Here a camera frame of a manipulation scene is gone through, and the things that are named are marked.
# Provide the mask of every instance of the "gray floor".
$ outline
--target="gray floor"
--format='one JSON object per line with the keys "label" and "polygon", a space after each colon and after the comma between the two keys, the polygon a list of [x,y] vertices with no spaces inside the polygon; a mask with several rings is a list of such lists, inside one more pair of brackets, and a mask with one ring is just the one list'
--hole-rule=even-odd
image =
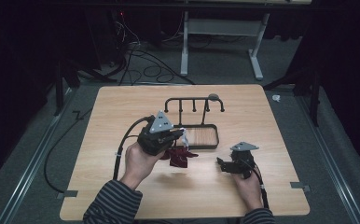
{"label": "gray floor", "polygon": [[[194,48],[189,51],[187,78],[197,84],[266,85],[285,74],[299,43],[299,40],[282,42],[279,38],[264,40],[258,53],[264,80],[256,81],[251,64],[246,58],[246,50],[253,46],[253,39],[233,40],[236,39],[215,36],[212,43],[204,48],[202,47],[206,42],[203,40],[191,40],[190,45]],[[174,71],[179,71],[181,48],[174,42],[170,44],[162,45],[158,49],[144,43],[139,49],[157,56]],[[129,69],[143,73],[144,69],[152,64],[146,59],[132,57]],[[157,68],[149,68],[147,73],[151,75],[156,70]],[[124,81],[134,81],[137,76],[136,72],[132,72],[132,78],[126,75]],[[139,81],[146,84],[157,80],[155,77],[143,76]],[[171,83],[186,84],[179,77],[175,77]],[[96,94],[103,85],[105,84],[83,79],[81,87],[73,90],[74,97],[63,112],[58,127],[48,142],[48,148],[52,147],[75,122],[74,110],[79,110],[82,114],[93,107]],[[305,192],[311,212],[307,216],[276,217],[276,220],[278,223],[356,223],[352,211],[360,211],[360,158],[333,112],[324,90],[322,89],[320,96],[319,127],[315,128],[311,127],[310,120],[303,110],[303,102],[308,102],[308,97],[294,97],[291,88],[281,86],[266,91],[266,94],[298,177],[311,188]],[[271,100],[273,94],[281,95],[280,103]],[[0,216],[22,174],[28,168],[45,131],[54,119],[55,109],[55,96],[52,92],[48,96],[48,103],[32,119],[26,133],[0,171]],[[88,117],[81,120],[62,138],[49,157],[48,177],[60,189],[67,187],[87,125]],[[318,141],[316,133],[321,133],[324,137],[325,147],[335,159],[335,165],[340,169],[346,187],[352,193],[352,205],[355,207],[351,209],[346,202],[352,199],[341,197],[342,194],[339,192],[343,188],[337,184],[338,181],[334,181],[335,174],[332,174],[332,168],[326,165],[326,155],[322,152],[322,144]],[[37,168],[35,176],[32,176],[32,184],[25,191],[24,197],[21,197],[20,206],[15,207],[14,216],[10,220],[12,223],[64,223],[59,217],[62,199],[57,199],[56,192],[45,182],[43,165],[38,164]]]}

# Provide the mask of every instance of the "dark background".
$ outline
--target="dark background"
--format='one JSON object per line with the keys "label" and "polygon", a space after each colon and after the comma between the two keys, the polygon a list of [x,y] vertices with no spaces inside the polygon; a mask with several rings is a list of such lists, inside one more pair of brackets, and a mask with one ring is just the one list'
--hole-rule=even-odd
{"label": "dark background", "polygon": [[[0,3],[0,168],[28,122],[47,102],[59,60],[70,58],[99,69],[121,54],[109,19],[116,17],[117,10],[52,10],[25,3]],[[288,74],[305,66],[316,68],[360,155],[360,1],[321,1],[322,7],[337,5],[346,10],[271,13],[265,38],[280,35],[285,41],[303,36]],[[162,39],[160,31],[168,35],[176,31],[180,15],[143,10],[125,14],[133,31],[156,45]]]}

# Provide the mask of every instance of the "desk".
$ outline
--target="desk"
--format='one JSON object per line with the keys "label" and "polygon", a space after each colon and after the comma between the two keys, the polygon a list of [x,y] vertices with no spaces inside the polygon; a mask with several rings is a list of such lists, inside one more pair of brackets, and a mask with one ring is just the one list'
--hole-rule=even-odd
{"label": "desk", "polygon": [[[255,4],[293,4],[293,5],[307,5],[312,0],[205,0],[201,2],[216,2],[216,3],[255,3]],[[265,29],[268,24],[269,13],[261,15],[260,21],[235,21],[235,20],[214,20],[214,19],[190,19],[188,12],[184,13],[184,32],[183,32],[183,50],[181,57],[180,74],[186,76],[188,74],[188,34],[208,34],[208,35],[247,35],[254,36],[256,43],[252,49],[249,49],[250,63],[257,80],[262,80],[262,72],[256,57],[259,46],[261,45]]]}
{"label": "desk", "polygon": [[[144,198],[136,218],[242,217],[246,208],[230,174],[222,173],[216,157],[230,161],[229,148],[241,141],[256,145],[252,152],[268,192],[270,209],[275,216],[306,215],[310,208],[298,182],[293,163],[259,85],[138,86],[100,89],[90,122],[79,151],[67,190],[76,197],[63,201],[61,218],[80,220],[103,184],[113,176],[115,153],[128,128],[138,119],[157,115],[172,97],[206,97],[215,93],[223,101],[209,104],[205,123],[217,126],[217,149],[193,150],[199,157],[188,160],[188,168],[169,166],[158,161],[152,174],[138,187]],[[203,102],[183,102],[182,123],[200,124]],[[169,103],[168,119],[178,122],[178,103]],[[145,124],[131,132],[138,134]],[[128,139],[125,146],[135,139]],[[124,158],[119,178],[124,173]]]}

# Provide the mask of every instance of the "person's left hand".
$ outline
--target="person's left hand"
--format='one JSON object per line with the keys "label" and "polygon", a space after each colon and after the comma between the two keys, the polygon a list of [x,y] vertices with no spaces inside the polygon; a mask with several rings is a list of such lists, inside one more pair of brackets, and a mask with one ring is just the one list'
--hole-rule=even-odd
{"label": "person's left hand", "polygon": [[135,190],[151,174],[155,163],[164,153],[165,151],[157,156],[148,155],[137,142],[128,146],[125,154],[125,174],[119,181]]}

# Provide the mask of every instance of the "cable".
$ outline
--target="cable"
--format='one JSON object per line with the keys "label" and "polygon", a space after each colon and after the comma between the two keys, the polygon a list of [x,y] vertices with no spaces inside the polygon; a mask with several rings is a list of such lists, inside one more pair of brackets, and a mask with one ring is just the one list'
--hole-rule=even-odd
{"label": "cable", "polygon": [[53,149],[58,145],[58,143],[67,135],[67,133],[69,133],[69,131],[81,120],[84,119],[85,116],[87,116],[90,112],[92,111],[92,108],[89,109],[87,112],[85,112],[81,117],[79,117],[72,125],[70,125],[70,127],[61,135],[61,137],[54,143],[54,145],[49,149],[49,152],[47,154],[47,157],[44,161],[44,179],[46,180],[47,184],[54,189],[55,191],[59,192],[59,193],[64,193],[63,189],[58,189],[57,187],[55,187],[53,184],[51,184],[51,182],[48,179],[48,175],[47,175],[47,165],[48,165],[48,159],[49,156],[51,155],[51,152],[53,151]]}
{"label": "cable", "polygon": [[160,63],[162,63],[162,64],[165,66],[165,68],[167,68],[168,70],[170,70],[171,73],[174,74],[176,77],[180,77],[180,78],[182,78],[183,80],[187,81],[188,83],[190,83],[190,84],[192,84],[192,85],[196,85],[192,80],[190,80],[190,79],[188,79],[188,78],[186,78],[186,77],[183,77],[183,76],[178,75],[176,72],[174,72],[174,70],[173,70],[171,67],[169,67],[166,63],[164,63],[162,60],[160,60],[160,59],[157,58],[156,56],[154,56],[154,55],[152,55],[152,54],[150,54],[150,53],[148,53],[148,52],[142,51],[142,50],[135,50],[134,52],[142,52],[142,53],[144,53],[144,54],[146,54],[146,55],[154,58],[155,60],[157,60],[157,61],[159,61]]}
{"label": "cable", "polygon": [[259,174],[255,168],[253,168],[251,165],[249,165],[248,162],[246,162],[244,160],[240,160],[240,161],[242,161],[244,164],[246,164],[253,171],[253,173],[256,174],[256,177],[258,178],[259,186],[261,187],[261,196],[262,196],[262,202],[264,203],[264,208],[269,209],[270,205],[268,204],[267,191],[265,190],[264,182],[262,181],[262,174]]}
{"label": "cable", "polygon": [[121,143],[119,144],[119,147],[118,147],[118,151],[116,153],[116,164],[114,166],[113,179],[115,179],[115,180],[118,179],[118,170],[119,170],[119,163],[121,162],[122,150],[123,150],[123,147],[124,147],[125,140],[129,137],[130,132],[139,123],[141,123],[143,121],[150,121],[153,118],[154,118],[153,116],[150,116],[150,117],[144,117],[142,119],[136,120],[133,123],[133,125],[131,125],[131,127],[128,129],[128,131],[124,134],[124,137],[122,138]]}
{"label": "cable", "polygon": [[125,26],[125,28],[127,28],[127,30],[136,37],[137,43],[138,43],[138,45],[140,45],[139,36],[137,36],[137,35],[127,26],[127,24],[125,23],[124,12],[121,11],[121,12],[119,12],[119,14],[121,15],[122,23],[123,23],[123,25]]}
{"label": "cable", "polygon": [[[150,59],[147,59],[147,58],[145,58],[145,57],[138,56],[138,55],[136,55],[136,56],[139,57],[139,58],[148,60],[148,61],[150,61],[150,62],[152,62],[152,63],[155,64],[155,65],[148,66],[148,67],[146,67],[146,68],[144,69],[143,74],[144,74],[146,77],[156,77],[156,80],[157,80],[158,83],[168,83],[168,82],[170,82],[170,81],[172,81],[172,80],[174,79],[174,74],[173,74],[168,68],[166,68],[166,67],[161,67],[161,66],[159,66],[158,63],[156,63],[156,62],[154,62],[154,61],[152,61],[152,60],[150,60]],[[149,75],[148,72],[147,72],[147,70],[149,70],[149,69],[151,69],[151,68],[158,68],[159,71],[157,72],[157,74]],[[162,74],[162,69],[168,71],[169,74]],[[167,80],[160,80],[161,78],[163,78],[163,77],[165,77],[165,76],[171,76],[171,77],[170,77],[169,79],[167,79]]]}
{"label": "cable", "polygon": [[124,81],[124,77],[125,77],[125,74],[128,72],[128,69],[130,67],[130,64],[131,64],[131,56],[132,56],[132,53],[134,51],[134,48],[135,46],[133,46],[133,48],[131,49],[131,53],[130,55],[128,56],[128,64],[124,70],[124,73],[122,74],[122,77],[121,77],[121,80],[119,81],[118,85],[120,86],[122,84],[122,82]]}
{"label": "cable", "polygon": [[204,39],[202,40],[198,40],[197,37],[205,37],[207,38],[207,43],[205,43],[203,46],[201,47],[194,47],[192,46],[189,42],[188,42],[188,46],[192,49],[204,49],[207,48],[211,43],[212,43],[212,36],[211,35],[191,35],[191,38],[193,37],[194,39],[196,39],[197,42],[201,42],[204,41]]}
{"label": "cable", "polygon": [[181,19],[180,19],[179,26],[177,27],[177,31],[174,33],[174,35],[172,37],[170,37],[168,39],[164,39],[164,40],[162,40],[162,42],[170,41],[170,40],[173,40],[173,39],[183,36],[183,35],[178,35],[181,25],[183,24],[183,18],[184,18],[184,12],[181,14]]}
{"label": "cable", "polygon": [[[134,81],[132,81],[132,72],[139,75],[139,77],[136,78]],[[142,74],[137,70],[129,70],[128,73],[130,75],[131,86],[133,86],[133,84],[137,83],[137,81],[140,80],[140,78],[142,78]]]}

